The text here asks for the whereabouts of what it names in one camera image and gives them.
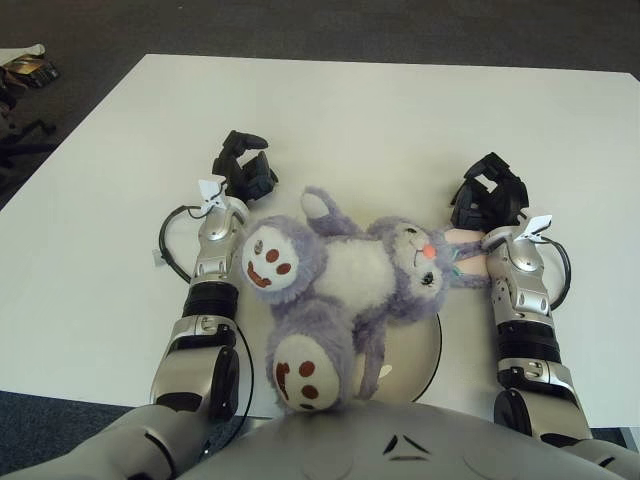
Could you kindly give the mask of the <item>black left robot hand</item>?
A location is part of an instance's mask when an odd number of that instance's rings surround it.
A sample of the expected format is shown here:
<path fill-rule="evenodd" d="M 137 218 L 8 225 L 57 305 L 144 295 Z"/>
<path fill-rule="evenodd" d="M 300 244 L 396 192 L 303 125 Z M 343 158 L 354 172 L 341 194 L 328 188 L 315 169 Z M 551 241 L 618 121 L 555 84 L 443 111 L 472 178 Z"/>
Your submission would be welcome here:
<path fill-rule="evenodd" d="M 265 153 L 268 146 L 267 140 L 260 136 L 230 131 L 213 161 L 213 177 L 199 181 L 202 214 L 214 206 L 222 208 L 222 202 L 229 197 L 247 202 L 259 200 L 273 191 L 278 177 Z"/>

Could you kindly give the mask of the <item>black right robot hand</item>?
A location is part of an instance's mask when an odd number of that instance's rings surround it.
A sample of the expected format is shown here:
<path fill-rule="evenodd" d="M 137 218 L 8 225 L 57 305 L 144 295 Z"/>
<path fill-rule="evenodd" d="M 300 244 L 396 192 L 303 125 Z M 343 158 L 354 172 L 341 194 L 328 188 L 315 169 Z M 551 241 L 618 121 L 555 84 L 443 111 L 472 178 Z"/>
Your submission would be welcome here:
<path fill-rule="evenodd" d="M 495 152 L 474 163 L 454 194 L 450 223 L 463 230 L 490 232 L 518 226 L 530 206 L 526 184 Z"/>

